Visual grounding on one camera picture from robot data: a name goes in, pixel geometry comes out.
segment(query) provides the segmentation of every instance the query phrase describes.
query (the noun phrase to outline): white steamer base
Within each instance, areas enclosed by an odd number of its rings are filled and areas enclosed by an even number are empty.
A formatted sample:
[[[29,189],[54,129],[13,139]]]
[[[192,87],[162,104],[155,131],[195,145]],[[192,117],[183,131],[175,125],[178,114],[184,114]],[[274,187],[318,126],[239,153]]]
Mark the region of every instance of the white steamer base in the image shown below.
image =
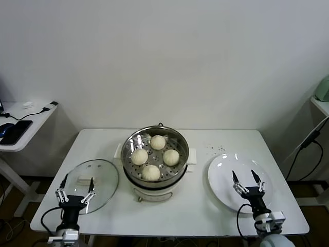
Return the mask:
[[[173,192],[176,190],[180,182],[181,181],[178,181],[176,184],[170,186],[169,188],[161,189],[161,190],[142,189],[132,183],[131,186],[139,202],[141,201],[162,202],[172,197]]]

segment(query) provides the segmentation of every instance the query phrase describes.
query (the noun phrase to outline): steamed bun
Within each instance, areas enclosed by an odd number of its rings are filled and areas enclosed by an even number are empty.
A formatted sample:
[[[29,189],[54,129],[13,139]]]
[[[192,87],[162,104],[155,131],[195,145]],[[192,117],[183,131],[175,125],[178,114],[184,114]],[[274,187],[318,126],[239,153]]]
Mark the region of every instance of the steamed bun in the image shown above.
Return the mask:
[[[155,150],[160,150],[165,147],[166,139],[161,135],[155,135],[150,141],[151,147]]]
[[[137,166],[144,164],[148,158],[149,155],[144,149],[136,149],[132,154],[132,162]]]
[[[174,149],[170,149],[164,152],[163,161],[167,166],[175,166],[179,162],[179,153]]]
[[[142,170],[142,178],[147,181],[157,181],[160,178],[160,169],[155,165],[145,166]]]

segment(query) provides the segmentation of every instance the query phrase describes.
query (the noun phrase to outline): table leg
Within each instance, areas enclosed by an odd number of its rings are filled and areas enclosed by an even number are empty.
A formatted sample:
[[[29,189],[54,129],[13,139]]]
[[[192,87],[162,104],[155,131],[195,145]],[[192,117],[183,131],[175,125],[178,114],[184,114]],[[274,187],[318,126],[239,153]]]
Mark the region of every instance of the table leg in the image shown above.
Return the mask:
[[[40,182],[33,182],[29,186],[13,169],[11,169],[8,164],[0,158],[0,173],[11,183],[5,191],[5,198],[11,188],[15,186],[20,190],[25,196],[19,204],[18,208],[14,213],[14,217],[22,217],[23,213],[30,202],[41,202],[44,195],[39,195],[36,193],[37,187],[40,185]]]
[[[242,239],[242,245],[243,247],[249,247],[248,241],[244,239]]]
[[[96,237],[96,235],[90,235],[89,241],[88,241],[88,246],[89,247],[93,247],[94,242],[95,242],[95,237]]]
[[[31,189],[35,191],[39,185],[40,182],[33,182],[31,185]],[[17,207],[14,213],[14,217],[22,217],[25,212],[25,209],[27,208],[30,202],[42,202],[42,199],[45,195],[39,195],[39,194],[37,195],[38,196],[35,199],[32,199],[29,195],[24,196],[24,198],[22,199],[21,203],[19,204],[19,206]]]
[[[1,158],[0,173],[24,195],[29,195],[32,199],[38,197],[38,194]]]
[[[13,188],[14,186],[12,184],[9,184],[9,186],[7,187],[7,189],[4,191],[4,194],[0,197],[0,202],[2,202],[2,200],[4,200],[7,195],[9,194],[9,192],[11,191],[11,189]]]
[[[325,206],[329,212],[329,189],[325,191],[321,185],[314,185],[314,189],[319,194],[317,197],[296,198],[299,206]]]

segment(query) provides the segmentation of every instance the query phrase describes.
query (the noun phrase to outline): power cord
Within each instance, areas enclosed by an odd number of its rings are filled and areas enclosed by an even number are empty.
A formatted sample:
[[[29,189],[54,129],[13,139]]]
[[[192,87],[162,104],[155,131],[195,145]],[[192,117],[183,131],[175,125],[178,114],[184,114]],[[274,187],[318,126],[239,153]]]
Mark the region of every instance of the power cord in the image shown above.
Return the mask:
[[[310,243],[310,241],[309,241],[308,237],[307,237],[306,235],[304,235],[304,237],[305,237],[305,239],[306,239],[306,241],[307,241],[307,244],[309,245],[309,247],[312,247],[312,245],[311,245],[311,243]]]
[[[17,224],[15,227],[11,227],[11,225],[10,225],[10,222],[12,222],[13,220],[16,220],[16,219],[23,219],[19,224]],[[12,242],[12,241],[14,241],[17,237],[18,237],[18,235],[19,234],[21,234],[21,232],[24,230],[24,227],[25,227],[25,223],[26,222],[28,222],[26,219],[24,219],[23,217],[19,217],[19,218],[13,218],[13,219],[11,219],[11,220],[9,220],[9,221],[4,221],[4,220],[1,220],[1,223],[2,223],[2,225],[1,225],[1,227],[0,227],[0,231],[2,231],[3,229],[4,229],[4,226],[5,225],[8,225],[8,227],[10,228],[10,231],[9,231],[9,233],[7,233],[7,236],[6,236],[6,240],[5,241],[3,241],[3,242],[0,242],[0,246],[1,245],[6,245],[7,243],[10,243],[10,242]],[[17,227],[19,227],[20,225],[22,225],[23,224],[23,226],[22,226],[22,228],[20,229],[20,231],[14,236],[14,230],[17,228]]]
[[[290,173],[291,173],[291,171],[292,171],[292,169],[293,169],[293,167],[294,167],[294,165],[295,165],[296,159],[297,159],[298,154],[300,153],[300,151],[302,151],[301,148],[298,149],[298,152],[297,152],[296,155],[295,155],[294,161],[293,161],[292,165],[290,166],[290,169],[289,169],[288,175],[287,175],[287,177],[286,177],[286,180],[288,180],[288,177],[290,176]]]
[[[305,242],[305,240],[304,240],[304,238],[303,238],[302,235],[300,235],[300,238],[301,238],[301,240],[303,241],[303,245],[304,245],[304,247],[307,247],[306,242]]]
[[[43,218],[47,215],[47,213],[51,212],[51,211],[54,211],[54,210],[57,210],[57,209],[61,209],[60,207],[53,207],[47,211],[44,212],[44,214],[41,216],[41,219],[40,219],[40,222],[41,222],[41,225],[44,227],[44,229],[47,230],[48,234],[51,235],[51,236],[55,236],[54,233],[52,233],[49,228],[45,225],[45,223],[43,222]]]
[[[293,153],[295,153],[295,151],[300,148],[302,146],[302,144],[308,139],[308,137],[313,134],[313,132],[315,130],[318,129],[318,127],[323,123],[323,125],[320,127],[320,129],[318,130],[320,132],[320,130],[322,130],[322,128],[324,127],[324,125],[328,122],[329,120],[329,116],[327,116],[326,118],[324,118],[321,122],[319,122],[318,125],[316,125],[316,127],[314,129],[312,129],[312,131],[309,132],[309,134],[306,136],[306,138],[298,145],[296,146],[296,148],[281,162],[281,164],[283,164],[288,158],[290,158],[290,156],[293,155]]]
[[[236,227],[237,227],[237,230],[239,231],[240,236],[241,236],[244,240],[247,241],[247,238],[246,238],[245,236],[242,235],[241,230],[240,230],[240,227],[239,227],[239,214],[240,214],[241,209],[242,209],[243,207],[245,207],[245,206],[249,206],[249,207],[251,207],[251,205],[250,205],[250,204],[247,204],[247,203],[241,205],[241,207],[238,209],[237,214],[236,214]]]
[[[10,113],[1,113],[0,117],[5,117],[5,118],[11,117],[11,118],[13,118],[17,121],[21,121],[24,118],[29,117],[29,116],[38,115],[38,114],[41,114],[43,112],[48,112],[48,111],[50,111],[50,109],[52,109],[53,107],[55,107],[57,105],[58,105],[58,103],[56,101],[53,101],[52,103],[50,103],[50,104],[46,105],[45,107],[43,107],[41,111],[25,115],[24,117],[21,117],[21,118],[16,118],[16,117],[10,115]]]
[[[296,159],[297,159],[297,157],[298,157],[298,155],[299,155],[299,153],[304,149],[304,148],[307,148],[311,143],[314,143],[314,144],[316,144],[316,145],[318,145],[319,147],[320,147],[320,149],[321,149],[321,157],[320,157],[320,160],[319,160],[319,162],[316,164],[316,166],[313,168],[313,170],[309,173],[309,174],[307,174],[306,176],[304,176],[303,178],[301,178],[301,179],[299,179],[298,181],[301,181],[301,180],[303,180],[303,179],[305,179],[306,177],[308,177],[309,175],[311,175],[314,171],[315,171],[315,169],[320,165],[320,163],[321,163],[321,161],[322,161],[322,158],[323,158],[323,148],[322,148],[322,146],[316,141],[316,138],[321,134],[320,133],[320,131],[322,130],[322,128],[325,126],[325,124],[328,122],[328,120],[329,120],[329,116],[328,117],[326,117],[324,120],[322,120],[311,132],[310,132],[310,134],[308,134],[307,135],[307,137],[304,139],[304,141],[300,144],[300,145],[298,145],[295,149],[294,149],[294,151],[290,154],[290,155],[288,155],[288,157],[284,160],[284,161],[286,161],[298,148],[298,152],[296,153],[296,155],[295,155],[295,158],[294,158],[294,161],[293,161],[293,163],[291,164],[291,167],[290,167],[290,169],[289,169],[289,172],[288,172],[288,175],[287,175],[287,177],[286,177],[286,181],[288,180],[288,178],[289,178],[289,176],[290,176],[290,173],[291,173],[291,171],[292,171],[292,169],[293,169],[293,167],[294,167],[294,165],[295,165],[295,162],[296,162]]]
[[[324,153],[324,152],[323,152],[323,147],[322,147],[322,146],[321,146],[316,140],[314,140],[313,143],[315,143],[316,145],[318,145],[318,146],[320,147],[320,149],[321,149],[321,156],[320,156],[320,159],[319,159],[318,163],[316,164],[316,166],[313,168],[313,170],[310,171],[306,176],[304,176],[304,177],[302,177],[301,179],[299,179],[298,181],[301,181],[301,180],[307,178],[309,175],[311,175],[311,174],[315,171],[315,169],[317,169],[317,167],[320,165],[320,163],[321,163],[321,161],[322,161],[323,153]]]

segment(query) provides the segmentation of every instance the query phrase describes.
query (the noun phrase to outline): white plate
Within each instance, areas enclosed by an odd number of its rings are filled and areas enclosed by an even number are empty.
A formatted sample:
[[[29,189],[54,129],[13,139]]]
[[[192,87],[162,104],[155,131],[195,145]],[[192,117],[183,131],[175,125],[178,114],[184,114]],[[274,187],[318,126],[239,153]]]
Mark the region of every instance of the white plate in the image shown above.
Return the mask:
[[[210,164],[208,169],[208,181],[212,191],[218,199],[226,206],[238,211],[244,203],[249,203],[243,199],[233,188],[234,170],[240,184],[245,187],[257,186],[251,170],[260,177],[262,182],[265,182],[265,194],[263,200],[268,207],[272,202],[273,186],[271,179],[264,169],[256,163],[256,161],[247,158],[240,153],[226,153],[216,157]],[[250,207],[243,207],[242,213],[251,214]]]

